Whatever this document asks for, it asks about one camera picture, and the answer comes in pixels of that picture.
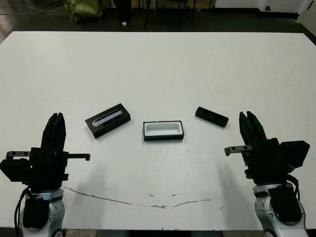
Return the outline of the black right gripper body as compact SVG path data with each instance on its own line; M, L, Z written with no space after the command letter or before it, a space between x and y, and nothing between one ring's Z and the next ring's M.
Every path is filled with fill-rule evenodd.
M246 177L256 185L285 184L289 170L290 142L279 143L277 138L254 138L243 146L224 149L225 155L241 153L247 166Z

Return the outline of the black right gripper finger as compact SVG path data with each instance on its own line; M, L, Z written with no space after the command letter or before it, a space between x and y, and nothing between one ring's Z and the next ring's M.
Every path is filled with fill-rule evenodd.
M247 111L247 145L253 145L255 140L265 140L266 134L262 124L257 117L251 112Z
M252 113L250 111L239 114L239 129L245 145L252 145L254 129L252 124Z

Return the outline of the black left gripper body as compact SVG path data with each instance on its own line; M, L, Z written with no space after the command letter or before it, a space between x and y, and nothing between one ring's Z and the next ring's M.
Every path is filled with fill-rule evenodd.
M69 159L90 160L90 154L54 152L31 148L30 151L9 151L5 157L5 175L11 182L21 182L31 190L56 190L68 180L65 169Z

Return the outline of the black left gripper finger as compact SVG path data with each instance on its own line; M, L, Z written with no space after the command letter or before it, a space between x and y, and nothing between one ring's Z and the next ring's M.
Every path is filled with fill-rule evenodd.
M54 152L57 151L56 139L55 139L55 125L58 118L58 114L54 113L48 120L41 139L41 149L50 149Z
M62 113L57 116L57 151L62 152L66 139L65 120Z

